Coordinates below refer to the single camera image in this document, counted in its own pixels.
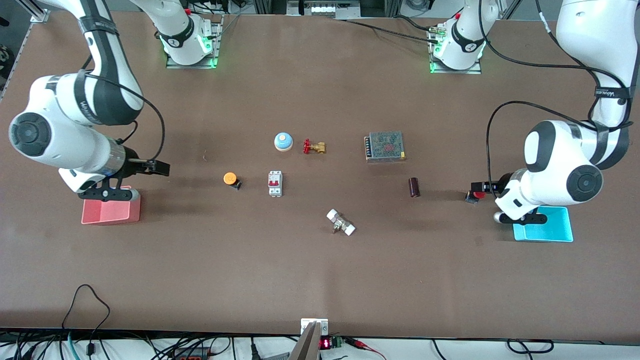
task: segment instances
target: yellow round button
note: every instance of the yellow round button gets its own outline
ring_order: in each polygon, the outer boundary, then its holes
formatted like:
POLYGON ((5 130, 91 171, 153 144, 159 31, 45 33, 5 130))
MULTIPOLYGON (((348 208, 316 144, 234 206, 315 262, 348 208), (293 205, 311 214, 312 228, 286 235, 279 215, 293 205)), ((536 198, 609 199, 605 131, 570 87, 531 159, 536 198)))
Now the yellow round button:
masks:
POLYGON ((232 172, 227 172, 225 174, 225 184, 227 185, 233 185, 236 183, 236 181, 238 180, 237 176, 232 173, 232 172))

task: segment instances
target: white circuit breaker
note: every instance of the white circuit breaker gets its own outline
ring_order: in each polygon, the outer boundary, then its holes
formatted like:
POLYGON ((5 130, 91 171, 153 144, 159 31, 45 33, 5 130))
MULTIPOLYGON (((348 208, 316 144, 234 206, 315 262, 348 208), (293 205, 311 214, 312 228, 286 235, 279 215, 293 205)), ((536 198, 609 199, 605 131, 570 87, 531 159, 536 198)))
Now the white circuit breaker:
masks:
POLYGON ((271 197, 282 196, 282 171, 269 171, 269 195, 271 197))

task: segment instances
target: dark cylindrical capacitor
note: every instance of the dark cylindrical capacitor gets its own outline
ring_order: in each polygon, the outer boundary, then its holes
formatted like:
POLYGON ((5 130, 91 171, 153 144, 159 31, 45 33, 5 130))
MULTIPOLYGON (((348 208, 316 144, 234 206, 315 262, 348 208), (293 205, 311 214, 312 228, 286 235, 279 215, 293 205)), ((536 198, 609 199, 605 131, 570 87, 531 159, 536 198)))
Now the dark cylindrical capacitor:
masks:
POLYGON ((409 194, 411 197, 420 196, 420 188, 418 187, 418 178, 410 177, 409 178, 409 194))

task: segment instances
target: white bracket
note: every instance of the white bracket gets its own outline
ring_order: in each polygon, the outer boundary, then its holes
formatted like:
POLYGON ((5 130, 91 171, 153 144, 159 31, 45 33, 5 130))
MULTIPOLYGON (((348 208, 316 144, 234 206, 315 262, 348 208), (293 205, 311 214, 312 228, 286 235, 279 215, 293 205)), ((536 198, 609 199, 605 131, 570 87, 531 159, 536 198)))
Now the white bracket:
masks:
POLYGON ((300 319, 300 334, 305 332, 307 325, 310 322, 319 322, 322 329, 322 335, 329 335, 329 320, 328 319, 316 319, 316 318, 303 318, 300 319))

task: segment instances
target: black wheel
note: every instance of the black wheel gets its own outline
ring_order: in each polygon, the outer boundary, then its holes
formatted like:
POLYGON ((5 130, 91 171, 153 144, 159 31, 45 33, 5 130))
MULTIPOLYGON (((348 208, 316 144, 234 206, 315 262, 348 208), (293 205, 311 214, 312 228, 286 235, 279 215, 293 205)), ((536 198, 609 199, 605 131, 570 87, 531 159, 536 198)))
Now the black wheel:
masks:
POLYGON ((13 55, 13 51, 0 44, 0 76, 5 79, 8 78, 14 62, 15 56, 13 55))

